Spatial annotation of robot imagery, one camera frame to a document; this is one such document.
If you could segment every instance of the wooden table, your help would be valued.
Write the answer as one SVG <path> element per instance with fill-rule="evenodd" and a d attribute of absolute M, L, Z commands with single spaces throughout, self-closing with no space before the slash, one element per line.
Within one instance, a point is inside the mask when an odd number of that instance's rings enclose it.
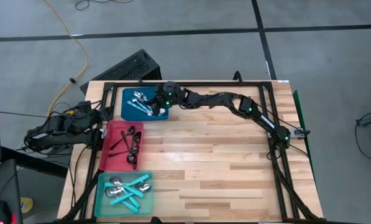
<path fill-rule="evenodd" d="M 299 126 L 290 84 L 273 81 L 272 85 L 280 118 Z M 103 86 L 103 81 L 90 82 L 86 99 L 100 100 Z M 114 120 L 122 120 L 122 89 L 117 92 Z M 189 89 L 200 94 L 229 91 L 250 96 L 260 103 L 258 88 L 252 86 Z M 174 106 L 170 108 L 168 120 L 145 122 L 144 128 L 140 170 L 151 170 L 155 176 L 153 216 L 163 222 L 282 220 L 272 165 L 265 157 L 267 133 L 252 120 L 237 117 L 225 107 L 182 110 Z M 291 139 L 291 144 L 306 150 L 304 140 Z M 74 146 L 72 170 L 83 147 L 82 144 Z M 76 176 L 77 198 L 85 187 L 90 154 L 90 150 L 85 150 L 80 158 Z M 287 154 L 296 192 L 313 213 L 322 217 L 309 159 L 292 148 L 287 149 Z M 96 169 L 100 156 L 101 152 L 97 156 Z M 283 192 L 288 216 L 292 217 L 288 194 L 285 189 Z M 94 194 L 94 191 L 90 194 L 86 218 L 91 217 Z M 71 195 L 68 173 L 58 218 L 69 211 Z M 150 217 L 99 218 L 98 221 L 149 222 Z"/>

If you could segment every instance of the concrete floor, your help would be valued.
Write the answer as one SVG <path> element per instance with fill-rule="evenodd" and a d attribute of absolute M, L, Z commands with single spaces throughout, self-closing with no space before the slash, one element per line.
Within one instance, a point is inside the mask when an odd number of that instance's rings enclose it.
<path fill-rule="evenodd" d="M 92 3 L 52 1 L 72 34 L 183 29 L 256 28 L 249 0 L 134 0 Z M 264 27 L 371 24 L 371 0 L 258 1 Z M 0 37 L 65 35 L 39 0 L 0 1 Z M 319 198 L 328 220 L 371 223 L 371 160 L 355 145 L 355 120 L 371 111 L 371 30 L 267 33 L 279 80 L 298 90 L 307 128 Z M 81 40 L 89 55 L 82 84 L 139 49 L 160 65 L 164 79 L 269 78 L 258 33 Z M 84 57 L 72 40 L 0 42 L 0 111 L 41 114 Z M 84 95 L 75 86 L 61 99 L 71 105 Z M 25 132 L 43 119 L 0 114 L 2 145 L 17 147 Z M 371 128 L 360 130 L 371 155 Z M 39 180 L 49 188 L 30 186 Z M 51 221 L 63 180 L 22 170 L 21 194 L 35 200 L 26 223 Z"/>

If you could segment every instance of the yellow cable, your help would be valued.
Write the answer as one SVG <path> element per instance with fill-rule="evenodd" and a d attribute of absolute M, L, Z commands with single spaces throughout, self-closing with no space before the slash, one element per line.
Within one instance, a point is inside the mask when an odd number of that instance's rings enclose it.
<path fill-rule="evenodd" d="M 73 79 L 77 79 L 79 78 L 82 74 L 84 74 L 87 66 L 88 66 L 88 56 L 87 56 L 87 52 L 85 50 L 85 48 L 82 46 L 82 44 L 76 40 L 70 33 L 68 27 L 65 25 L 65 23 L 62 21 L 62 19 L 60 18 L 60 16 L 57 14 L 57 12 L 54 10 L 54 8 L 47 2 L 47 0 L 43 0 L 45 4 L 47 4 L 47 6 L 54 12 L 55 16 L 60 20 L 60 22 L 62 23 L 62 25 L 64 26 L 65 30 L 66 30 L 66 33 L 68 34 L 68 36 L 73 39 L 74 41 L 76 41 L 76 43 L 79 44 L 79 46 L 81 47 L 81 49 L 83 50 L 83 52 L 85 53 L 85 57 L 86 57 L 86 63 L 85 63 L 85 66 L 83 67 L 83 69 L 79 72 L 79 74 L 77 74 L 75 77 L 73 77 Z M 66 84 L 64 86 L 64 88 L 61 90 L 61 92 L 58 94 L 58 96 L 53 100 L 53 103 L 50 105 L 49 109 L 48 109 L 48 113 L 47 113 L 47 116 L 50 115 L 51 113 L 51 110 L 53 109 L 53 106 L 54 104 L 57 102 L 57 100 L 62 96 L 63 92 L 68 88 L 68 86 L 71 84 L 71 82 L 68 82 L 68 84 Z"/>

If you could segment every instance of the black floor stripe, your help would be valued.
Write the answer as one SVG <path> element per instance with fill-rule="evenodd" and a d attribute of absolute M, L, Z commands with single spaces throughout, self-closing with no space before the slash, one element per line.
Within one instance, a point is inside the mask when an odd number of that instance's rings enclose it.
<path fill-rule="evenodd" d="M 297 32 L 297 31 L 359 30 L 359 29 L 371 29 L 371 25 L 278 27 L 278 28 L 265 28 L 264 31 L 265 32 Z"/>
<path fill-rule="evenodd" d="M 201 29 L 201 30 L 173 30 L 153 32 L 128 32 L 111 34 L 83 34 L 76 35 L 76 39 L 101 39 L 118 37 L 158 37 L 170 35 L 198 35 L 198 34 L 243 34 L 258 32 L 257 28 L 233 28 L 233 29 Z M 35 41 L 35 40 L 69 40 L 67 35 L 49 35 L 35 37 L 0 37 L 0 42 L 7 41 Z"/>
<path fill-rule="evenodd" d="M 273 67 L 271 52 L 268 46 L 267 36 L 265 35 L 265 32 L 264 32 L 264 26 L 262 24 L 260 9 L 259 9 L 259 5 L 257 4 L 257 0 L 252 0 L 252 4 L 253 4 L 255 20 L 257 21 L 257 27 L 259 29 L 259 34 L 260 34 L 262 49 L 264 51 L 265 61 L 267 62 L 267 65 L 268 65 L 268 72 L 269 72 L 270 78 L 272 80 L 276 80 L 277 74 L 275 73 L 275 69 Z"/>

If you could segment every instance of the red tray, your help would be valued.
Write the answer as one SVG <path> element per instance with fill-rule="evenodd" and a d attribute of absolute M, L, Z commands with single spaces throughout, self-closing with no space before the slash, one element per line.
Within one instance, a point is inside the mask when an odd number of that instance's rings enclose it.
<path fill-rule="evenodd" d="M 139 144 L 140 151 L 137 155 L 137 169 L 133 169 L 133 165 L 126 161 L 129 153 L 125 152 L 114 157 L 108 157 L 108 154 L 115 152 L 122 152 L 127 150 L 127 146 L 124 141 L 121 141 L 114 149 L 109 148 L 118 142 L 122 138 L 121 131 L 127 133 L 127 130 L 131 127 L 135 127 L 135 132 L 140 131 L 141 142 Z M 103 152 L 101 154 L 101 160 L 99 162 L 99 169 L 106 171 L 126 171 L 135 172 L 140 167 L 141 152 L 142 152 L 142 140 L 144 139 L 144 125 L 141 122 L 127 122 L 127 121 L 110 121 L 107 127 L 107 134 L 104 140 Z M 132 138 L 127 136 L 127 143 L 131 147 Z"/>

